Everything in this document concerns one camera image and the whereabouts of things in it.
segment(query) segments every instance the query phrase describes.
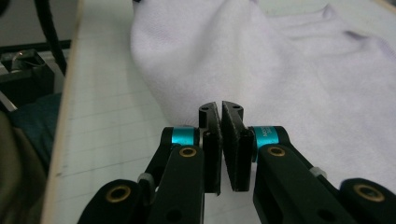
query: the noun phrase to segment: wooden edge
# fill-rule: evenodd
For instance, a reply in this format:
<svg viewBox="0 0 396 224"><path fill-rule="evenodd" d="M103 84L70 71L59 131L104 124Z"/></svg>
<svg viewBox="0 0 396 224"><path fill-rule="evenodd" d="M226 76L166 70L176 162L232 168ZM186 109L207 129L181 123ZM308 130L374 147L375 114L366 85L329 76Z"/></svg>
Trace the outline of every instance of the wooden edge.
<svg viewBox="0 0 396 224"><path fill-rule="evenodd" d="M76 14L75 32L73 35L71 52L68 60L66 77L64 80L64 92L62 94L62 101L59 110L55 140L51 156L51 163L49 167L48 182L46 186L43 210L41 213L41 224L55 223L54 216L57 214L55 203L59 191L59 182L62 177L62 166L64 162L64 141L66 137L66 130L68 128L67 121L70 109L69 103L73 90L72 82L75 73L76 56L78 50L78 34L81 18L83 15L83 8L84 0L79 0Z"/></svg>
<svg viewBox="0 0 396 224"><path fill-rule="evenodd" d="M390 12L393 12L396 14L396 7L391 5L389 2L385 1L385 0L375 0L381 7L386 8L387 10L389 10Z"/></svg>

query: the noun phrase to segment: black cable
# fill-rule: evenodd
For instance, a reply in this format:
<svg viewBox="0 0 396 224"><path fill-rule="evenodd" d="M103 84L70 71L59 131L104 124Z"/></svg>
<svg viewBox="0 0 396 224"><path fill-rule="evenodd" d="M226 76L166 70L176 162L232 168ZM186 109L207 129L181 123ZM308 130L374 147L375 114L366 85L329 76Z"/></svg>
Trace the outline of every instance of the black cable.
<svg viewBox="0 0 396 224"><path fill-rule="evenodd" d="M6 11L9 0L0 0L0 16Z"/></svg>
<svg viewBox="0 0 396 224"><path fill-rule="evenodd" d="M52 14L50 13L50 0L35 0L35 10L40 20L41 29L43 30L44 36L47 38L49 49L55 58L55 62L65 75L67 63L61 45L59 44L58 36L56 35Z"/></svg>

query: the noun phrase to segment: black plastic part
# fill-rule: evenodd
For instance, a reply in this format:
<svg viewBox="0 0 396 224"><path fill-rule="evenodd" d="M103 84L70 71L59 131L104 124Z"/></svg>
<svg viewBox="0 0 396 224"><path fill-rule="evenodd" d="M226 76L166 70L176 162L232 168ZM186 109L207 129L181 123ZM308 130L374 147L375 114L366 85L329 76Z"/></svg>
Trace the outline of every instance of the black plastic part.
<svg viewBox="0 0 396 224"><path fill-rule="evenodd" d="M308 168L311 169L313 165L309 162L295 147L291 144L289 135L286 130L281 126L274 127L279 138L279 144L288 147L300 159L300 161Z"/></svg>
<svg viewBox="0 0 396 224"><path fill-rule="evenodd" d="M216 103L199 108L199 128L205 152L205 192L220 194L222 135Z"/></svg>
<svg viewBox="0 0 396 224"><path fill-rule="evenodd" d="M366 179L345 180L340 198L360 223L395 223L396 196L390 190Z"/></svg>
<svg viewBox="0 0 396 224"><path fill-rule="evenodd" d="M124 200L111 202L107 199L108 196L117 199L126 195L125 188L129 188L130 194ZM143 211L139 185L134 181L119 179L99 189L85 207L78 224L145 223Z"/></svg>
<svg viewBox="0 0 396 224"><path fill-rule="evenodd" d="M173 129L173 127L166 127L163 129L160 145L145 171L145 173L149 173L154 177L156 187L160 185L166 163L168 163L171 154Z"/></svg>
<svg viewBox="0 0 396 224"><path fill-rule="evenodd" d="M204 152L196 146L172 150L148 216L150 224L202 223L204 217Z"/></svg>
<svg viewBox="0 0 396 224"><path fill-rule="evenodd" d="M199 141L201 140L201 133L199 128L194 128L194 145L199 146Z"/></svg>
<svg viewBox="0 0 396 224"><path fill-rule="evenodd" d="M254 147L254 133L243 124L244 108L231 102L222 103L221 130L224 157L234 191L248 191Z"/></svg>
<svg viewBox="0 0 396 224"><path fill-rule="evenodd" d="M253 202L262 223L357 223L293 150L281 145L260 149Z"/></svg>

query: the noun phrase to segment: teal fabric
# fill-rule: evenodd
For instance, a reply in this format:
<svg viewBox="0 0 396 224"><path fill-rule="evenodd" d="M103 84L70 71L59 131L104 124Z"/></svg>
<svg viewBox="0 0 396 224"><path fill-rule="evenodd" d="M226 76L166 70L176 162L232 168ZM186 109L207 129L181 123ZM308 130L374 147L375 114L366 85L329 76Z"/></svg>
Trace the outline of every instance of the teal fabric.
<svg viewBox="0 0 396 224"><path fill-rule="evenodd" d="M46 171L50 167L60 102L61 94L47 95L8 114L12 125L26 134Z"/></svg>

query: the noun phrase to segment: white towel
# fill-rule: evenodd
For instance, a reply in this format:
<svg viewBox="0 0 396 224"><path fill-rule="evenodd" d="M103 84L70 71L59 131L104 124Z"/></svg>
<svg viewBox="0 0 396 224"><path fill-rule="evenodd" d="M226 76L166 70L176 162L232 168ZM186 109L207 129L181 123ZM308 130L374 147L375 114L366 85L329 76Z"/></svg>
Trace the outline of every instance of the white towel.
<svg viewBox="0 0 396 224"><path fill-rule="evenodd" d="M336 187L363 177L396 192L396 54L331 7L269 18L254 0L143 0L131 40L175 125L231 101L247 126L284 126Z"/></svg>

